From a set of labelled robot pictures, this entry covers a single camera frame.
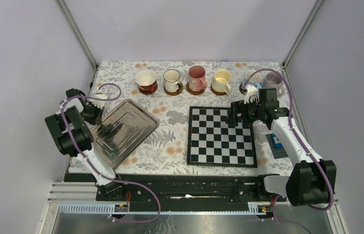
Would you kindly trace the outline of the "cream yellow mug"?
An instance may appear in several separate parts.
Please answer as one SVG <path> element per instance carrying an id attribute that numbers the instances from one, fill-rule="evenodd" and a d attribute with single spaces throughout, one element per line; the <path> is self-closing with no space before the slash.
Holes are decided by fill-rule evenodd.
<path id="1" fill-rule="evenodd" d="M 211 89 L 215 93 L 229 95 L 232 92 L 231 73 L 225 69 L 219 69 L 214 73 L 214 78 L 211 81 Z"/>

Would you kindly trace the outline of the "blue handled white mug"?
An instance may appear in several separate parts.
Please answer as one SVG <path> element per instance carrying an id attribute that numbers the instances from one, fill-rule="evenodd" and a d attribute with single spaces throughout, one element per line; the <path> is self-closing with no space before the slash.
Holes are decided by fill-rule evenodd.
<path id="1" fill-rule="evenodd" d="M 243 80 L 243 84 L 248 80 L 248 78 L 255 72 L 255 70 L 249 70 L 247 72 L 245 72 L 245 77 Z M 261 80 L 262 80 L 262 76 L 260 73 L 256 73 L 255 75 L 253 75 L 250 80 L 247 82 L 247 84 L 251 84 L 254 87 L 256 87 L 257 89 L 261 88 Z"/>

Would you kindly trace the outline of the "metal tray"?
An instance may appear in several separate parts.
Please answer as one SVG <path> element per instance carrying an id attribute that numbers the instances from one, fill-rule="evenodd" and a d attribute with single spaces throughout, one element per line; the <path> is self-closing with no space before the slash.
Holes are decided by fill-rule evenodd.
<path id="1" fill-rule="evenodd" d="M 121 102 L 91 132 L 94 151 L 114 170 L 159 126 L 159 120 L 131 99 Z"/>

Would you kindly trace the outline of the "lavender mug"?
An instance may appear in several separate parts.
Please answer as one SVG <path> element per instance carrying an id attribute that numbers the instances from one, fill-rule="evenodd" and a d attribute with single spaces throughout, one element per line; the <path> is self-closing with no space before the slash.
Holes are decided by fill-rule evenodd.
<path id="1" fill-rule="evenodd" d="M 263 89 L 275 88 L 277 96 L 282 97 L 286 93 L 285 83 L 283 79 L 275 72 L 267 73 L 263 79 L 261 86 Z"/>

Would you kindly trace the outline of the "pink mug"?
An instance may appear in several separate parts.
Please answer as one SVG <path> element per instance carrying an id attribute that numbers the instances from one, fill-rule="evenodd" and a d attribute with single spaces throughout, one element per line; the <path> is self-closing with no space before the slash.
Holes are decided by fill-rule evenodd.
<path id="1" fill-rule="evenodd" d="M 205 79 L 206 71 L 202 66 L 193 66 L 189 69 L 189 88 L 192 91 L 200 91 L 207 88 Z"/>

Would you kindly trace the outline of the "white red wide cup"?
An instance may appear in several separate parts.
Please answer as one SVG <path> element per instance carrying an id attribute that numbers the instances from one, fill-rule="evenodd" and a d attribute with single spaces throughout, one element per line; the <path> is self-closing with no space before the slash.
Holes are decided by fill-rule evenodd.
<path id="1" fill-rule="evenodd" d="M 135 81 L 139 86 L 149 86 L 152 84 L 157 84 L 157 76 L 156 74 L 151 71 L 151 70 L 144 70 L 144 71 L 140 71 L 136 77 L 135 77 Z"/>

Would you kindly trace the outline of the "white ribbed mug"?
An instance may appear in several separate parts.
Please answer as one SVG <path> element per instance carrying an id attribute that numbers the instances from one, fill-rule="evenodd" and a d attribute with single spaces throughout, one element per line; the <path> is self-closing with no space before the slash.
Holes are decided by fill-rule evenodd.
<path id="1" fill-rule="evenodd" d="M 175 69 L 169 69 L 163 74 L 164 87 L 169 92 L 176 92 L 178 89 L 177 84 L 181 83 L 180 73 Z"/>

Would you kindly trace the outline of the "dark brown small coaster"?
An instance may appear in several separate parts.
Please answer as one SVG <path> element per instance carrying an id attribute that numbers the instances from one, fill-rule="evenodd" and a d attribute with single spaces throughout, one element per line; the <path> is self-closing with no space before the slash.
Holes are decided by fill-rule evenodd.
<path id="1" fill-rule="evenodd" d="M 244 86 L 243 84 L 240 84 L 239 86 L 239 91 L 242 93 L 242 94 L 246 94 L 247 93 L 247 89 L 246 89 L 246 86 Z"/>

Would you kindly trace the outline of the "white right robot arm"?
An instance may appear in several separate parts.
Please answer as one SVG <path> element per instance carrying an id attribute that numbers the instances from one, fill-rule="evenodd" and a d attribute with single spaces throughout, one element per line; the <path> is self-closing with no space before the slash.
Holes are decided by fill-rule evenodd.
<path id="1" fill-rule="evenodd" d="M 324 211 L 334 202 L 336 165 L 332 160 L 324 160 L 301 135 L 291 108 L 280 107 L 277 91 L 274 88 L 256 89 L 246 86 L 247 93 L 241 101 L 232 102 L 226 123 L 236 127 L 239 123 L 250 127 L 261 121 L 279 139 L 293 170 L 290 176 L 264 175 L 263 182 L 255 186 L 255 196 L 262 201 L 273 194 L 286 197 L 293 206 L 310 206 Z"/>

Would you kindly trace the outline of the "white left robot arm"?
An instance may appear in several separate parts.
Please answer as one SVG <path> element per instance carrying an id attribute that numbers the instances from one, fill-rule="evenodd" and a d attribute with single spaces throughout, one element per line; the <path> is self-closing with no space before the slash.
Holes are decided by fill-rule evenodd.
<path id="1" fill-rule="evenodd" d="M 44 120 L 57 149 L 62 155 L 76 158 L 91 172 L 100 194 L 108 194 L 114 200 L 123 199 L 125 185 L 117 181 L 114 169 L 96 153 L 94 137 L 86 124 L 101 120 L 108 97 L 88 97 L 75 88 L 67 90 L 66 96 L 59 110 Z"/>

